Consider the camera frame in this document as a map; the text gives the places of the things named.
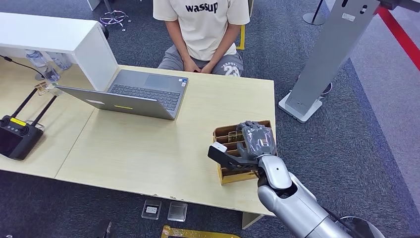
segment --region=laptop keyboard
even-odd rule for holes
[[[147,99],[156,99],[160,102],[167,110],[174,111],[176,104],[179,101],[179,93],[160,91],[147,88],[137,88],[129,87],[125,85],[114,84],[110,93],[147,98]]]

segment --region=robotic arm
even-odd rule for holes
[[[258,198],[261,203],[292,231],[297,238],[351,238],[328,218],[315,196],[275,155],[270,128],[247,121],[238,125],[244,136],[237,147],[241,157],[226,153],[227,148],[215,142],[208,156],[232,171],[258,171]]]

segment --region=yellow label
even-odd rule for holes
[[[160,238],[184,237],[184,238],[240,238],[239,236],[215,232],[201,232],[186,229],[177,229],[170,226],[163,226]]]
[[[117,106],[117,105],[114,105],[114,107],[117,107],[117,108],[125,108],[125,109],[131,109],[131,110],[133,110],[133,108],[123,107],[123,106]]]
[[[25,122],[23,122],[23,121],[21,121],[19,119],[16,119],[16,118],[11,118],[10,121],[12,121],[12,122],[14,122],[16,124],[19,124],[21,126],[26,126],[26,123]]]

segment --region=cable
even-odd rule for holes
[[[325,207],[322,207],[327,213],[329,213],[336,221],[343,224],[347,229],[351,230],[353,234],[355,234],[358,238],[365,238],[363,235],[358,233],[356,230],[354,230],[352,227],[347,225],[345,222],[341,221],[340,218],[338,218],[334,213],[332,213],[330,210],[326,209]]]
[[[38,70],[36,70],[36,69],[34,69],[34,68],[31,68],[31,67],[29,67],[29,66],[26,66],[26,65],[23,65],[23,64],[21,64],[21,63],[18,63],[18,62],[15,62],[15,61],[13,61],[11,58],[9,58],[9,57],[7,57],[7,56],[2,56],[2,55],[0,55],[0,57],[2,57],[3,59],[5,59],[5,60],[7,60],[7,61],[9,61],[9,62],[12,62],[12,63],[15,63],[15,64],[18,64],[18,65],[21,65],[21,66],[23,66],[23,67],[26,67],[26,68],[30,68],[31,70],[33,70],[33,71],[36,71],[37,73],[39,73],[40,75],[41,75],[41,77],[42,78],[45,78]]]

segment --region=beige t-shirt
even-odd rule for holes
[[[179,21],[188,53],[198,60],[210,60],[222,40],[227,23],[250,21],[248,0],[153,0],[153,17]],[[236,54],[235,43],[225,55]]]

